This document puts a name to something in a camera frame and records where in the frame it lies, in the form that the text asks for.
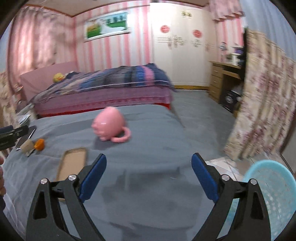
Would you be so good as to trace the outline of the person's left hand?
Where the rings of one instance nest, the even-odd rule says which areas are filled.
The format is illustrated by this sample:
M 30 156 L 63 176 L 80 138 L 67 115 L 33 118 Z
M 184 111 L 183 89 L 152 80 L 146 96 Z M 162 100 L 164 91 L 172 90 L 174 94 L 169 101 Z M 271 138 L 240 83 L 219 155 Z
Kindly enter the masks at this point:
M 6 188 L 4 186 L 4 171 L 2 168 L 3 163 L 4 159 L 0 157 L 0 196 L 4 196 L 6 194 Z

